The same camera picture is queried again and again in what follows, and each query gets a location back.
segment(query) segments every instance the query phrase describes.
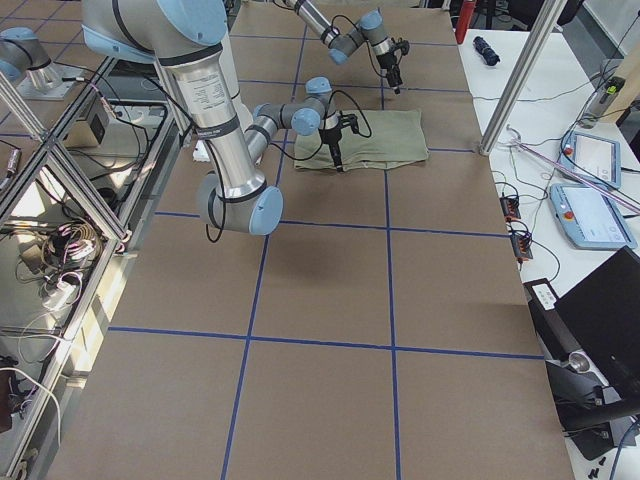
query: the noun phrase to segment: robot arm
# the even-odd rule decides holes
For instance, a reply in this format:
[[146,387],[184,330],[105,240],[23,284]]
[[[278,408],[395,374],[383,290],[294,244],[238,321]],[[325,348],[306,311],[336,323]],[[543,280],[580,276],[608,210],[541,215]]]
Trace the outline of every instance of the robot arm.
[[11,82],[27,72],[33,86],[40,92],[47,92],[62,84],[60,74],[40,40],[24,27],[0,32],[0,71]]
[[329,82],[314,79],[301,104],[262,105],[243,132],[220,66],[227,33],[221,0],[83,0],[83,30],[91,49],[139,63],[157,60],[175,77],[216,170],[198,190],[202,219],[219,228],[271,233],[282,194],[267,186],[255,160],[280,128],[309,135],[323,120],[326,127],[335,113]]
[[389,38],[378,10],[373,10],[358,20],[354,28],[346,35],[332,25],[315,7],[311,0],[284,0],[295,13],[304,20],[320,40],[329,47],[329,56],[338,65],[342,65],[363,43],[369,42],[378,59],[380,68],[385,72],[389,86],[397,95],[400,93],[402,78],[396,51],[404,56],[409,53],[409,42],[399,38],[396,42]]

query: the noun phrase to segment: blue tape line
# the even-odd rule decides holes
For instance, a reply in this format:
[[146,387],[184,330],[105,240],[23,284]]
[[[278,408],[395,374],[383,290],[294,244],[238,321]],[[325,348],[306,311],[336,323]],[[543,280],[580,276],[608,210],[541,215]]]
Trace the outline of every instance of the blue tape line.
[[[296,67],[296,77],[294,80],[294,87],[291,93],[291,99],[293,100],[296,93],[296,83],[298,81],[298,77],[300,75],[300,65],[302,63],[302,52],[304,50],[304,39],[302,40],[302,44],[300,45],[300,54],[298,56],[298,65]],[[280,165],[278,166],[278,176],[280,174],[280,169],[282,167],[282,157],[280,156]],[[229,468],[229,459],[231,457],[231,448],[233,446],[233,434],[235,432],[236,419],[238,417],[238,409],[240,407],[240,395],[242,393],[242,384],[244,382],[244,374],[247,366],[247,359],[249,357],[249,347],[251,345],[251,335],[253,333],[253,325],[256,318],[256,311],[258,309],[258,299],[260,298],[260,287],[262,286],[262,276],[264,274],[264,266],[267,260],[267,252],[269,250],[269,239],[267,236],[264,239],[264,247],[262,249],[262,259],[260,260],[260,269],[258,270],[258,279],[256,281],[256,291],[253,297],[253,305],[251,306],[251,319],[249,321],[249,328],[247,330],[247,340],[244,346],[244,354],[242,356],[242,366],[240,367],[240,375],[238,377],[238,387],[236,390],[236,398],[233,403],[233,414],[231,416],[231,424],[229,425],[229,436],[227,437],[227,448],[224,454],[224,462],[222,465],[222,472],[220,474],[221,480],[226,480],[227,477],[227,469]]]
[[9,118],[9,115],[11,115],[11,112],[7,113],[4,117],[2,117],[2,120],[0,120],[0,125],[2,125],[7,118]]
[[280,337],[251,337],[254,342],[265,343],[286,343],[292,345],[315,345],[318,347],[341,347],[341,348],[360,348],[365,350],[388,350],[392,348],[389,345],[375,345],[373,343],[353,343],[353,342],[334,342],[326,340],[308,340],[301,338],[280,338]]
[[44,22],[42,22],[42,25],[40,25],[38,28],[36,28],[36,29],[33,31],[33,33],[36,33],[38,30],[40,30],[42,27],[44,27],[44,26],[47,24],[47,22],[48,22],[49,20],[51,20],[51,19],[53,18],[53,16],[54,16],[56,13],[58,13],[58,12],[60,11],[60,9],[62,9],[62,7],[64,7],[64,5],[65,5],[65,2],[60,2],[60,6],[59,6],[58,8],[56,8],[56,9],[53,11],[53,13],[52,13],[51,15],[49,15],[47,18],[45,18],[45,19],[44,19]]
[[185,217],[185,218],[200,218],[197,213],[181,213],[181,212],[156,212],[156,215],[162,217]]
[[[76,38],[78,38],[78,35],[80,35],[82,33],[82,30],[79,30],[78,33],[76,33],[73,38],[71,39],[71,42],[73,42]],[[58,55],[56,55],[56,60],[58,60],[62,55],[64,55],[64,52],[67,51],[67,49],[71,46],[71,45],[75,45],[74,43],[68,43],[66,47],[64,47],[60,53]]]
[[386,227],[376,227],[373,225],[351,225],[348,223],[317,223],[317,222],[303,222],[299,220],[282,220],[280,223],[285,225],[304,225],[310,227],[335,227],[335,228],[355,228],[359,230],[382,230],[385,231]]
[[73,18],[51,18],[51,17],[49,17],[49,18],[35,18],[35,17],[12,17],[12,16],[8,16],[8,17],[5,17],[5,20],[30,20],[30,21],[35,21],[35,22],[46,20],[46,21],[50,21],[50,22],[76,22],[76,23],[82,23],[82,20],[76,20],[76,19],[73,19]]
[[455,230],[432,230],[426,228],[390,227],[392,232],[433,233],[438,235],[462,235],[467,237],[509,238],[507,233],[458,232]]
[[127,332],[127,333],[151,333],[155,335],[171,335],[176,337],[206,337],[206,338],[222,338],[225,340],[246,340],[245,335],[237,335],[232,333],[214,333],[214,332],[197,332],[191,330],[168,330],[159,328],[142,328],[142,327],[118,327],[110,326],[110,332]]
[[224,462],[222,464],[222,472],[220,479],[225,480],[227,477],[227,469],[229,468],[229,459],[231,458],[231,447],[233,445],[233,434],[235,433],[236,420],[238,419],[238,409],[240,407],[240,396],[242,395],[242,386],[244,384],[244,374],[247,368],[247,360],[249,358],[249,347],[251,345],[251,334],[253,332],[253,324],[258,309],[258,298],[260,297],[260,287],[262,286],[262,275],[264,274],[264,265],[267,259],[267,250],[269,249],[269,237],[265,237],[262,247],[262,259],[260,260],[260,269],[258,270],[258,279],[256,280],[256,290],[253,296],[253,305],[251,306],[251,317],[249,319],[249,327],[244,344],[244,352],[242,354],[242,364],[240,366],[240,374],[238,375],[238,386],[236,387],[236,396],[233,401],[233,413],[231,414],[231,423],[229,425],[229,434],[227,436],[227,446],[224,452]]
[[384,172],[384,203],[387,222],[387,276],[389,279],[389,326],[391,331],[391,378],[393,382],[393,429],[395,434],[396,451],[396,480],[402,480],[402,460],[400,450],[400,406],[398,401],[398,359],[396,355],[396,319],[395,300],[393,292],[393,252],[391,248],[391,207],[389,196],[389,181]]
[[0,19],[0,24],[4,23],[5,20],[14,19],[15,17],[12,17],[12,15],[14,13],[16,13],[18,10],[20,10],[25,5],[25,3],[27,3],[28,1],[29,0],[23,0],[23,2],[20,5],[18,5],[16,8],[11,10],[11,12],[9,12],[9,15],[7,15],[6,17]]
[[513,360],[544,360],[542,355],[523,353],[479,352],[474,350],[449,350],[443,348],[396,347],[399,352],[433,353],[437,355],[457,355],[465,357],[509,358]]
[[[9,114],[5,115],[4,118],[2,120],[0,120],[0,123],[4,122],[4,120],[9,116]],[[3,137],[16,137],[16,138],[31,138],[30,135],[27,135],[26,133],[0,133],[0,136]]]
[[[176,337],[203,337],[218,338],[222,340],[241,340],[246,341],[249,337],[246,335],[234,333],[217,333],[217,332],[200,332],[196,330],[173,330],[166,328],[145,328],[145,327],[127,327],[127,326],[110,326],[109,331],[121,333],[140,333],[147,335],[168,335]],[[263,343],[285,343],[293,345],[314,345],[318,347],[337,347],[337,348],[358,348],[365,350],[395,350],[397,352],[409,353],[431,353],[436,355],[453,355],[465,357],[490,357],[490,358],[506,358],[514,360],[544,360],[542,355],[530,355],[524,353],[501,353],[501,352],[481,352],[475,350],[453,350],[446,348],[428,348],[428,347],[408,347],[402,345],[377,345],[374,343],[359,342],[338,342],[331,340],[314,340],[305,338],[285,338],[285,337],[269,337],[269,336],[251,336],[252,342]]]

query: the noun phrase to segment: black cable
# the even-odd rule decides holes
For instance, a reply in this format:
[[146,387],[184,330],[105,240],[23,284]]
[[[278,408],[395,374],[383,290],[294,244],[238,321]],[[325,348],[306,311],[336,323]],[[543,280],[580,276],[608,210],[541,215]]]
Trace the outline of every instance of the black cable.
[[364,120],[364,123],[367,126],[367,130],[369,130],[369,133],[364,135],[364,134],[358,132],[357,135],[360,135],[362,138],[371,138],[371,136],[373,135],[373,131],[371,130],[371,125],[369,125],[369,120],[367,120],[367,117],[365,116],[364,112],[360,108],[360,105],[358,104],[358,102],[356,102],[355,99],[351,95],[349,95],[347,92],[345,92],[344,90],[334,90],[331,93],[331,97],[329,97],[329,103],[331,103],[331,100],[332,100],[333,96],[336,93],[340,93],[340,94],[344,95],[345,97],[347,97],[349,100],[351,100],[351,102],[358,109],[358,112],[360,113],[360,115],[362,115],[362,119]]
[[273,2],[273,4],[278,7],[278,8],[282,8],[283,10],[289,10],[289,11],[293,11],[293,8],[289,8],[289,7],[285,7],[283,5],[279,5],[276,0],[271,0]]
[[[631,29],[636,24],[636,22],[638,21],[639,18],[640,18],[640,11],[638,12],[638,15],[636,15],[636,18],[633,19],[633,22],[631,22],[631,25],[629,25],[629,28],[627,28],[627,30],[624,32],[624,35],[622,35],[622,38],[620,39],[620,41],[615,46],[613,54],[611,54],[611,58],[609,58],[607,60],[607,63],[605,63],[605,65],[604,65],[604,69],[603,69],[604,72],[607,72],[609,64],[611,63],[611,60],[613,60],[613,57],[616,54],[621,55],[620,47],[622,46],[622,42],[624,42],[624,39],[627,38],[627,35],[629,34],[629,32],[631,31]],[[613,76],[614,73],[615,73],[615,70],[612,71],[611,75],[609,75],[609,76],[606,76],[606,74],[603,74],[602,78],[600,79],[600,82],[598,83],[598,86],[596,87],[596,91],[598,91],[598,89],[600,89],[600,87],[602,85],[604,85],[607,82],[607,80],[609,80],[609,78],[611,78]]]
[[180,110],[180,112],[187,117],[187,119],[190,122],[189,128],[193,129],[195,127],[195,124],[193,122],[193,119],[191,118],[191,115],[189,114],[189,112],[187,112],[185,110],[185,108],[180,105],[180,102],[178,102],[175,98],[173,98],[171,95],[169,95],[169,92],[167,92],[162,85],[159,82],[156,82],[153,78],[149,77],[148,75],[144,75],[142,73],[140,73],[139,71],[135,70],[133,67],[131,67],[131,64],[129,62],[126,62],[126,65],[129,67],[127,70],[135,73],[136,75],[140,75],[142,78],[144,78],[147,82],[151,83],[154,87],[156,87],[158,90],[160,90],[160,93],[162,93],[167,100],[169,100],[178,110]]
[[42,191],[51,199],[53,200],[55,203],[57,203],[58,205],[60,205],[60,207],[62,208],[62,213],[64,214],[65,217],[67,217],[70,220],[78,220],[82,218],[82,215],[80,215],[78,212],[76,212],[75,210],[73,210],[71,207],[69,207],[66,202],[64,202],[63,200],[60,200],[59,198],[55,197],[50,191],[49,189],[44,185],[44,183],[42,183],[42,181],[39,178],[35,179],[36,184],[42,189]]
[[[584,83],[581,83],[580,85],[578,85],[575,88],[572,88],[571,90],[567,90],[566,92],[561,92],[558,93],[557,95],[554,95],[553,97],[541,97],[541,98],[523,98],[523,99],[517,99],[516,102],[529,102],[529,103],[535,103],[535,102],[546,102],[549,100],[555,100],[556,98],[560,98],[563,95],[568,95],[570,93],[573,93],[575,91],[580,90],[582,87],[586,87],[587,85],[589,85],[591,83],[591,80],[587,80]],[[475,99],[479,99],[479,100],[500,100],[500,98],[502,97],[496,97],[496,98],[487,98],[487,97],[473,97],[474,100]]]
[[616,450],[616,458],[613,460],[613,465],[611,466],[611,475],[609,475],[609,480],[613,480],[616,475],[616,468],[618,468],[618,460],[620,460],[620,453],[622,452],[622,447],[624,446],[624,441],[627,439],[629,434],[637,429],[640,426],[640,418],[638,418],[635,422],[631,424],[631,426],[624,432],[620,443],[618,444],[618,449]]
[[7,142],[6,140],[0,139],[0,143],[4,143],[5,145],[9,145],[11,148],[15,148],[16,150],[22,150],[20,147],[14,145],[13,143]]
[[[164,109],[164,112],[165,112],[165,115],[163,117],[163,122],[165,121],[165,119],[167,117],[166,108]],[[139,163],[144,162],[147,159],[147,157],[149,156],[149,153],[151,152],[151,148],[150,148],[151,145],[153,145],[153,143],[157,140],[158,136],[160,135],[160,130],[161,129],[162,129],[162,124],[159,125],[158,128],[155,130],[155,133],[154,133],[153,137],[151,137],[151,139],[148,140],[147,148],[145,149],[145,152],[144,152],[144,155],[142,156],[142,158],[136,157],[135,160],[133,160],[133,161],[131,161],[129,163],[126,163],[125,165],[121,165],[119,167],[109,167],[109,169],[106,172],[98,174],[98,175],[95,175],[93,177],[90,177],[89,180],[93,182],[93,181],[98,180],[100,178],[104,178],[106,176],[109,176],[112,173],[123,172],[123,171],[128,170],[129,168],[131,168],[131,167],[133,167],[133,166],[135,166],[135,165],[137,165]]]
[[209,233],[209,224],[205,223],[204,224],[204,230],[205,233],[207,235],[207,240],[209,240],[211,243],[218,243],[220,241],[220,238],[222,238],[222,232],[224,231],[224,226],[225,223],[227,222],[227,197],[226,197],[226,193],[224,191],[224,181],[222,180],[222,170],[220,169],[220,164],[218,163],[218,158],[216,157],[216,154],[214,153],[213,150],[213,145],[211,144],[211,140],[206,139],[204,140],[205,142],[207,142],[207,144],[211,147],[211,156],[213,157],[213,163],[216,166],[216,169],[218,170],[218,179],[220,180],[220,193],[222,195],[221,200],[222,200],[222,222],[220,222],[220,226],[218,227],[218,234],[216,235],[216,238],[211,238],[211,235]]
[[318,152],[320,151],[320,149],[322,148],[322,146],[324,145],[324,143],[320,142],[320,146],[316,149],[316,151],[315,151],[315,152],[313,152],[313,153],[312,153],[311,155],[309,155],[308,157],[304,157],[304,158],[297,158],[297,157],[294,157],[293,155],[288,154],[288,153],[284,150],[284,148],[282,148],[282,147],[281,147],[280,145],[278,145],[277,143],[270,143],[269,145],[271,145],[271,146],[273,146],[273,147],[276,147],[278,150],[280,150],[280,151],[284,154],[284,156],[285,156],[285,157],[287,157],[287,158],[289,158],[289,159],[291,159],[291,160],[294,160],[294,161],[296,161],[296,162],[305,162],[305,161],[307,161],[307,160],[311,160],[313,157],[315,157],[315,156],[318,154]]
[[556,278],[558,278],[558,275],[560,275],[560,259],[558,258],[558,256],[555,253],[553,253],[549,248],[545,247],[540,242],[537,242],[536,240],[531,239],[531,243],[535,243],[539,247],[541,247],[541,248],[545,249],[547,252],[549,252],[551,254],[551,256],[555,259],[556,263],[558,264],[558,268],[556,270],[556,273],[553,275],[553,277],[551,277],[551,279],[549,279],[549,283],[553,282]]
[[538,190],[540,190],[542,192],[542,198],[537,198],[537,197],[534,197],[533,195],[526,195],[526,196],[531,197],[531,198],[533,198],[535,200],[538,200],[540,202],[542,202],[543,200],[546,200],[547,198],[549,198],[549,192],[547,191],[546,188],[542,188],[541,186],[536,185],[535,183],[525,182],[524,180],[522,180],[518,176],[518,169],[516,167],[516,161],[515,161],[515,157],[513,155],[513,149],[512,148],[509,148],[509,157],[510,157],[510,160],[511,160],[511,166],[513,167],[513,173],[516,176],[516,180],[518,182],[522,183],[523,185],[528,185],[530,187],[537,188]]

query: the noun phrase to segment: grid line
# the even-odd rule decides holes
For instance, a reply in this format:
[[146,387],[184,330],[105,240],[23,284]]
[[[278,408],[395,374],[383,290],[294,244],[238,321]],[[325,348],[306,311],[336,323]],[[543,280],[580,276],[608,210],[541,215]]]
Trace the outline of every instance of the grid line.
[[[304,33],[306,35],[307,32],[307,27],[305,25],[304,27]],[[298,81],[298,77],[300,75],[300,66],[302,64],[302,56],[303,56],[303,52],[304,52],[304,43],[305,40],[304,38],[302,38],[301,44],[300,44],[300,54],[298,55],[298,65],[296,67],[296,77],[294,79],[294,85],[293,85],[293,89],[291,91],[291,100],[293,101],[293,99],[295,98],[296,95],[296,88],[297,88],[297,81]],[[283,164],[283,160],[282,157],[284,156],[284,154],[281,154],[280,157],[280,165],[278,166],[278,175],[277,175],[277,179],[276,179],[276,184],[277,182],[280,180],[280,174],[282,171],[282,164]],[[245,376],[245,372],[246,372],[246,367],[247,367],[247,361],[249,358],[249,349],[251,347],[251,340],[252,340],[252,333],[253,333],[253,325],[255,323],[255,319],[256,319],[256,313],[257,313],[257,309],[258,309],[258,301],[260,298],[260,288],[262,286],[262,278],[264,275],[264,269],[265,269],[265,265],[266,265],[266,261],[267,261],[267,253],[269,251],[269,240],[270,240],[270,236],[267,235],[264,239],[264,245],[262,248],[262,258],[260,260],[260,268],[258,270],[258,279],[256,281],[256,290],[255,290],[255,294],[253,297],[253,305],[251,306],[251,318],[249,320],[249,327],[247,329],[247,338],[245,341],[245,345],[244,345],[244,352],[242,355],[242,364],[240,366],[240,374],[238,375],[238,385],[236,388],[236,396],[235,396],[235,400],[233,403],[233,413],[231,415],[231,422],[229,424],[229,434],[227,436],[227,445],[226,445],[226,449],[225,449],[225,454],[224,454],[224,461],[223,461],[223,465],[222,465],[222,472],[220,474],[220,479],[221,480],[226,480],[227,478],[227,471],[229,468],[229,460],[231,458],[231,450],[233,448],[233,435],[235,433],[235,425],[236,425],[236,421],[238,419],[238,411],[240,409],[240,400],[241,400],[241,395],[242,395],[242,386],[244,383],[244,376]]]
[[391,209],[389,198],[389,181],[384,172],[385,217],[387,222],[387,275],[389,278],[389,324],[391,330],[391,377],[393,388],[393,428],[396,449],[396,480],[402,480],[402,458],[400,450],[400,407],[398,401],[398,359],[396,355],[396,320],[393,293],[393,251],[391,247]]
[[[221,340],[239,340],[246,341],[246,335],[233,333],[218,332],[202,332],[195,330],[172,330],[166,328],[146,328],[146,327],[128,327],[128,326],[110,326],[110,332],[119,333],[137,333],[142,335],[168,335],[176,337],[202,337],[216,338]],[[431,347],[411,347],[405,345],[379,345],[374,343],[359,342],[339,342],[334,340],[316,340],[311,338],[287,338],[287,337],[269,337],[264,335],[251,335],[252,342],[262,343],[284,343],[291,345],[310,345],[318,347],[334,347],[334,348],[352,348],[361,350],[384,350],[406,353],[433,354],[433,355],[449,355],[463,357],[486,357],[510,360],[544,360],[542,355],[533,355],[527,353],[506,353],[506,352],[483,352],[480,350],[456,350],[450,348],[431,348]]]
[[16,13],[18,10],[20,10],[22,7],[24,7],[24,5],[28,2],[29,0],[23,0],[23,2],[18,5],[16,8],[14,8],[13,10],[11,10],[11,12],[9,13],[9,15],[7,15],[6,17],[2,18],[0,20],[0,25],[2,25],[5,20],[9,20],[9,19],[13,19],[15,17],[12,17],[11,15]]

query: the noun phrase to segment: folded towel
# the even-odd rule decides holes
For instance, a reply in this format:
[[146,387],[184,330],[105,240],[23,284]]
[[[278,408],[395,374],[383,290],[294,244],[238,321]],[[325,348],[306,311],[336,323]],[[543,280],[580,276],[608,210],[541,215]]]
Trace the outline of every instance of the folded towel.
[[[367,133],[367,127],[357,111],[343,113],[355,113],[358,116],[360,131]],[[342,130],[340,150],[345,171],[356,168],[388,170],[429,158],[429,150],[420,125],[420,111],[365,110],[364,115],[371,125],[371,138],[356,135],[349,128]],[[318,133],[306,137],[298,135],[294,144],[295,156],[306,158],[318,149],[318,145]],[[294,166],[314,170],[335,169],[326,145],[323,145],[310,160],[296,160]]]

